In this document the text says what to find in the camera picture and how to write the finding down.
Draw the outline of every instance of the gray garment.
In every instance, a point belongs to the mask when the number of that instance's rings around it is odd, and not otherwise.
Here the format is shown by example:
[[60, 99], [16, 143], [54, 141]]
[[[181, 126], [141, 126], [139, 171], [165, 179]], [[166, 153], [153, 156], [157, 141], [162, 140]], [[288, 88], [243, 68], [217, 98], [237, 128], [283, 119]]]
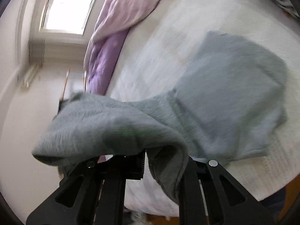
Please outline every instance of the gray garment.
[[178, 202], [188, 155], [224, 165], [267, 154], [269, 136], [285, 120], [285, 83], [276, 55], [243, 37], [210, 32], [173, 90], [127, 103], [77, 93], [32, 154], [64, 166], [146, 149], [154, 179]]

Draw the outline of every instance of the pink object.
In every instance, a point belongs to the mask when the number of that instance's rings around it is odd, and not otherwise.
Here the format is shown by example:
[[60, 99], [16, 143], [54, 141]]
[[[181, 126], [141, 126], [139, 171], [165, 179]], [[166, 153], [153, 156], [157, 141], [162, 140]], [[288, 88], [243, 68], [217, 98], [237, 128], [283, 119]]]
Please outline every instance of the pink object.
[[89, 90], [104, 95], [129, 28], [146, 18], [160, 0], [105, 0], [84, 59]]

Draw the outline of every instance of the mattress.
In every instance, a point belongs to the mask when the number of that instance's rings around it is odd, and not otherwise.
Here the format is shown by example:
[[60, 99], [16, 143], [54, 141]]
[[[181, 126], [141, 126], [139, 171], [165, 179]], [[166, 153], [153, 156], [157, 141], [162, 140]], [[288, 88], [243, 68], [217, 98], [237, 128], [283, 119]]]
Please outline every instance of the mattress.
[[[269, 155], [225, 167], [262, 200], [300, 173], [300, 27], [271, 1], [161, 0], [130, 30], [106, 95], [119, 101], [139, 101], [171, 89], [211, 30], [245, 36], [277, 54], [288, 66], [288, 121], [270, 139]], [[124, 205], [140, 212], [178, 216], [178, 206], [145, 168], [142, 180], [127, 182]]]

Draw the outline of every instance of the white mattress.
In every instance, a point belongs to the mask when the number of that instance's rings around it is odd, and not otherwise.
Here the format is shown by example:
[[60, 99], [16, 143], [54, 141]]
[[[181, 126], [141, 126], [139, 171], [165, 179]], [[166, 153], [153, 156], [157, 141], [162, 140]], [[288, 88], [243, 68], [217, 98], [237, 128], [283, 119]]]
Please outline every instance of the white mattress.
[[[285, 60], [288, 121], [277, 129], [266, 157], [230, 163], [226, 169], [257, 199], [273, 194], [300, 172], [300, 25], [269, 0], [162, 0], [124, 43], [107, 95], [138, 101], [171, 89], [210, 30], [242, 35]], [[125, 206], [178, 216], [178, 207], [148, 170], [129, 181]]]

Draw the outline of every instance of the silver screw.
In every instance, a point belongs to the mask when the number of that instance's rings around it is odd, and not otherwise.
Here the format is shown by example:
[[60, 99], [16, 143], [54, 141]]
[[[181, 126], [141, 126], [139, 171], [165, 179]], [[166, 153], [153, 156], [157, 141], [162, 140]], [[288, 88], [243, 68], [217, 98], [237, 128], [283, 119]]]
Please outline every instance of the silver screw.
[[208, 162], [208, 164], [209, 164], [210, 166], [212, 166], [212, 167], [218, 166], [218, 162], [217, 162], [216, 160], [210, 160], [210, 161]]
[[88, 161], [88, 162], [86, 163], [86, 166], [87, 166], [88, 168], [92, 168], [92, 167], [96, 166], [96, 164], [95, 164], [94, 161]]

